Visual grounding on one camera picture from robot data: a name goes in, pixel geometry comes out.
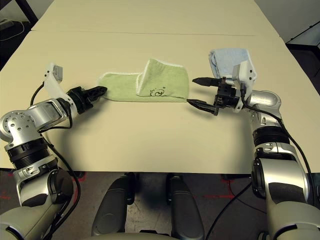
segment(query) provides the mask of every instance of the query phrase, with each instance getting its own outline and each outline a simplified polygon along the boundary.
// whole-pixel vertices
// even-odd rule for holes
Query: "silver robot arm segment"
[[[0,216],[0,236],[5,239],[43,239],[49,227],[57,223],[73,191],[69,173],[58,168],[58,159],[48,149],[42,132],[70,128],[72,116],[93,107],[106,93],[105,87],[84,90],[80,86],[64,93],[59,86],[62,67],[51,63],[44,75],[44,88],[53,97],[26,110],[8,112],[0,118],[0,139],[15,171],[20,207]],[[66,119],[70,127],[55,126]]]
[[[253,91],[248,104],[281,118],[279,96]],[[307,203],[310,186],[296,149],[271,116],[249,111],[254,140],[252,188],[266,200],[269,239],[320,238],[320,210]]]

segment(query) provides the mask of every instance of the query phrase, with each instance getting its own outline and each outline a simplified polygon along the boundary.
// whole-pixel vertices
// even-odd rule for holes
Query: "floor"
[[[120,172],[87,172],[80,179],[81,198],[77,208],[57,230],[53,240],[80,240],[91,235],[91,227],[101,200],[111,183],[120,177]],[[133,205],[128,206],[125,230],[138,233],[140,230],[156,230],[170,234],[171,209],[165,195],[165,173],[141,173],[140,191]],[[207,233],[213,220],[233,195],[229,182],[220,174],[183,174],[185,183],[194,195]],[[230,181],[234,194],[241,191],[250,180],[239,178]],[[19,206],[15,181],[11,173],[0,171],[0,214]],[[240,199],[262,211],[265,201],[257,198],[249,188]],[[224,213],[209,239],[255,240],[258,233],[267,230],[264,213],[235,201]]]

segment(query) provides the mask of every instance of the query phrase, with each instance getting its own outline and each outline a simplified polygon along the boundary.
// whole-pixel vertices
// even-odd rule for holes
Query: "printed design on towel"
[[[157,89],[157,88],[155,88],[155,89],[150,90],[150,96],[151,96],[151,97],[162,97],[163,94],[165,93],[165,90],[164,90],[164,89],[166,89],[166,87],[164,86],[164,87],[162,87],[162,88],[163,88],[163,89]]]

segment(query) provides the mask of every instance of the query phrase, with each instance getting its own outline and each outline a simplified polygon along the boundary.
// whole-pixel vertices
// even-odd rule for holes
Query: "wall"
[[[255,0],[255,2],[285,42],[320,21],[320,0]]]
[[[38,19],[41,18],[53,1],[54,0],[27,0]],[[10,19],[15,21],[28,20],[14,0],[1,9],[0,20],[1,19]]]
[[[320,23],[288,42],[289,44],[318,45],[320,43]]]

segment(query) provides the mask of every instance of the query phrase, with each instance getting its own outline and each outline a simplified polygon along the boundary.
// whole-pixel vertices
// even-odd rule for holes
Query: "green towel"
[[[105,73],[98,80],[104,96],[123,102],[185,102],[189,79],[183,66],[150,59],[142,73]]]

